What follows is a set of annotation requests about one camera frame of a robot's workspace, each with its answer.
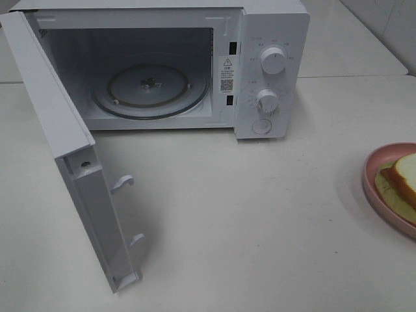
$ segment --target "round button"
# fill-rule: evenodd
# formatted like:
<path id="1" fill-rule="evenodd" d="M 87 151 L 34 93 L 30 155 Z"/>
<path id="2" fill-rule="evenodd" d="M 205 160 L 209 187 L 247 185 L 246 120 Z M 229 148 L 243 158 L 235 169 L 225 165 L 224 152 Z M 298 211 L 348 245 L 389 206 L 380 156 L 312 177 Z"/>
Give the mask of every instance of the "round button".
<path id="1" fill-rule="evenodd" d="M 279 47 L 268 47 L 260 56 L 261 68 L 269 75 L 281 72 L 286 66 L 286 53 Z"/>
<path id="2" fill-rule="evenodd" d="M 257 133 L 258 135 L 265 135 L 269 133 L 272 129 L 272 123 L 270 122 L 270 120 L 260 119 L 253 123 L 252 129 L 254 133 Z"/>
<path id="3" fill-rule="evenodd" d="M 264 89 L 257 94 L 257 108 L 264 113 L 271 113 L 278 109 L 278 95 L 270 89 Z"/>

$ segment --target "bread slice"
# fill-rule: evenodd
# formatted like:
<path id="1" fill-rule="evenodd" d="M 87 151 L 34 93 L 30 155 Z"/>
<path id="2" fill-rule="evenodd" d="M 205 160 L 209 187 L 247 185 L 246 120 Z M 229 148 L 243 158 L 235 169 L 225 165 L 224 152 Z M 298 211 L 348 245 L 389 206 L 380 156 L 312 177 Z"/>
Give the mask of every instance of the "bread slice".
<path id="1" fill-rule="evenodd" d="M 400 158 L 380 173 L 391 186 L 416 209 L 416 153 Z"/>
<path id="2" fill-rule="evenodd" d="M 392 167 L 393 162 L 389 162 L 380 167 L 376 175 L 376 188 L 380 193 L 384 203 L 390 207 L 396 214 L 404 220 L 416 226 L 416 210 L 413 209 L 390 185 L 389 181 L 380 173 L 385 169 Z"/>

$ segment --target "control panel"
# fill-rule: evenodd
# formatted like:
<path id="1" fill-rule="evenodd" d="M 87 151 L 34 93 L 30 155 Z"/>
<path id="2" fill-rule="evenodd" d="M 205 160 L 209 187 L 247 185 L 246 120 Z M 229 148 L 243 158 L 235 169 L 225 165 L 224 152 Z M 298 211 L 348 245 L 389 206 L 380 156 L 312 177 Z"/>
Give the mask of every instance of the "control panel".
<path id="1" fill-rule="evenodd" d="M 285 136 L 308 25 L 306 13 L 245 16 L 237 138 Z"/>

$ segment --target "power level knob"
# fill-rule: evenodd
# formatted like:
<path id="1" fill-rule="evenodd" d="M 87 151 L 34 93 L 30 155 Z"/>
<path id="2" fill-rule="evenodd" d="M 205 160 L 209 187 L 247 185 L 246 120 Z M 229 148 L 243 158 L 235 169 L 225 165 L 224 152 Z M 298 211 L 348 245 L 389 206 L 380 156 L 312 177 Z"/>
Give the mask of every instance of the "power level knob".
<path id="1" fill-rule="evenodd" d="M 278 95 L 270 89 L 264 89 L 257 94 L 257 108 L 261 112 L 270 113 L 278 109 Z"/>
<path id="2" fill-rule="evenodd" d="M 286 66 L 286 52 L 279 47 L 268 47 L 260 56 L 261 68 L 269 75 L 281 72 Z"/>

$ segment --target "white wall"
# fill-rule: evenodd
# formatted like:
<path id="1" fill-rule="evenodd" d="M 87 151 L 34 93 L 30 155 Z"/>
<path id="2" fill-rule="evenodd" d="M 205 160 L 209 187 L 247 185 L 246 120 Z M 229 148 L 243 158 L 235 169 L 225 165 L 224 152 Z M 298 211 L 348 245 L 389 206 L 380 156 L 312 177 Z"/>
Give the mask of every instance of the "white wall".
<path id="1" fill-rule="evenodd" d="M 341 0 L 416 75 L 415 0 Z"/>
<path id="2" fill-rule="evenodd" d="M 0 14 L 6 13 L 19 0 L 0 0 Z"/>

